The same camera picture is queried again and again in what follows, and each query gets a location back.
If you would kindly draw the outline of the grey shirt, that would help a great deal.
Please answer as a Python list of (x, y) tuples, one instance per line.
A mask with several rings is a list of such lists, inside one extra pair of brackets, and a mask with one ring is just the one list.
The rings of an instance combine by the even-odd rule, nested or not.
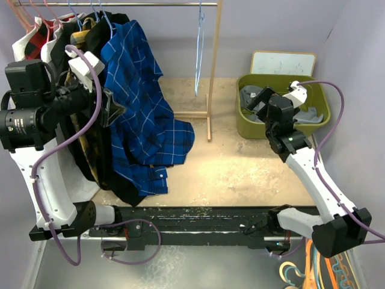
[[(247, 85), (240, 89), (239, 99), (242, 113), (246, 118), (252, 122), (262, 121), (258, 118), (257, 113), (265, 106), (263, 102), (260, 102), (252, 110), (248, 110), (247, 106), (252, 103), (256, 96), (262, 91), (261, 87), (255, 85)], [(315, 107), (309, 107), (307, 111), (300, 110), (295, 116), (294, 120), (300, 124), (316, 124), (323, 121), (324, 115), (318, 115)]]

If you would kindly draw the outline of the light blue hanger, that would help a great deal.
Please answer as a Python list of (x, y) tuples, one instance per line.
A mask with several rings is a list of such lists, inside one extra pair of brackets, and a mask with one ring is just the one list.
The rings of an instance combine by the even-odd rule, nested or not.
[(196, 40), (196, 69), (195, 69), (195, 81), (194, 81), (194, 95), (195, 97), (199, 94), (199, 83), (202, 71), (203, 62), (203, 48), (205, 42), (205, 14), (202, 12), (202, 0), (199, 1), (199, 18), (198, 18), (198, 30)]

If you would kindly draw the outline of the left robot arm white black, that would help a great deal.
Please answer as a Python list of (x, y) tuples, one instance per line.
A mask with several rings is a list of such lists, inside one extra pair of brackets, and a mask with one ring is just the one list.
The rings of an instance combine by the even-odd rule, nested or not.
[(12, 62), (5, 68), (10, 85), (1, 99), (1, 144), (9, 151), (27, 184), (36, 216), (31, 241), (54, 234), (77, 237), (94, 226), (110, 236), (122, 233), (124, 222), (113, 206), (93, 201), (72, 202), (57, 152), (56, 129), (61, 118), (85, 110), (94, 122), (102, 104), (100, 88), (85, 88), (80, 79), (59, 86), (49, 65), (41, 60)]

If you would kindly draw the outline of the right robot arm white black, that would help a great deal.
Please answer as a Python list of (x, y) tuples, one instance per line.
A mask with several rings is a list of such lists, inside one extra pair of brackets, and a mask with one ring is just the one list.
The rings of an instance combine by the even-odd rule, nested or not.
[(281, 96), (266, 86), (251, 93), (248, 110), (259, 104), (257, 117), (265, 124), (271, 149), (297, 175), (312, 197), (319, 214), (306, 214), (290, 205), (273, 208), (267, 227), (273, 235), (292, 231), (313, 241), (318, 252), (330, 258), (364, 243), (372, 216), (366, 208), (358, 209), (331, 180), (318, 154), (303, 132), (295, 128), (295, 115), (307, 99), (300, 82), (291, 84)]

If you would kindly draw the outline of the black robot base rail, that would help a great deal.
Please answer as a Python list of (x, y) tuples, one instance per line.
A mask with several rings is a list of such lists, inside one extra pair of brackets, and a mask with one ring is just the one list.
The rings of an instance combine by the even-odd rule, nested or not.
[(300, 241), (294, 232), (268, 226), (270, 207), (118, 207), (112, 225), (96, 224), (96, 207), (76, 204), (78, 217), (56, 233), (87, 235), (107, 249), (144, 250), (146, 246), (245, 246), (283, 255)]

